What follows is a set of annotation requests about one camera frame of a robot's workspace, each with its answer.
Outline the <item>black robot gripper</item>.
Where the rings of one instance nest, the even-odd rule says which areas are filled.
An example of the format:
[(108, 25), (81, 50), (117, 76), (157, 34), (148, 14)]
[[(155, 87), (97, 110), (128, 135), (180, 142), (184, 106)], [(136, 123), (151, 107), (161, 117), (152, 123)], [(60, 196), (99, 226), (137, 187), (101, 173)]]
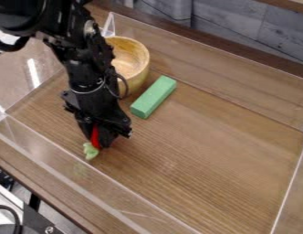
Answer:
[(80, 74), (68, 73), (69, 89), (61, 93), (65, 110), (75, 115), (87, 140), (97, 149), (108, 148), (119, 136), (131, 137), (131, 119), (119, 105), (117, 79), (124, 77), (108, 69), (96, 82), (83, 85)]

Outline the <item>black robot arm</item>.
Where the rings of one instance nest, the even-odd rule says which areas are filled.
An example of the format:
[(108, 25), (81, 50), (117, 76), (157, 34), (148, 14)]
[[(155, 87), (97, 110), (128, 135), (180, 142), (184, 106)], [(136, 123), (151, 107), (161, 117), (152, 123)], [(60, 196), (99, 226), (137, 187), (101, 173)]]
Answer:
[(0, 31), (17, 38), (13, 44), (0, 40), (0, 51), (20, 50), (32, 37), (51, 48), (68, 76), (69, 89), (61, 93), (65, 110), (101, 149), (117, 137), (129, 137), (132, 128), (119, 104), (125, 78), (112, 65), (113, 47), (85, 8), (91, 1), (0, 0)]

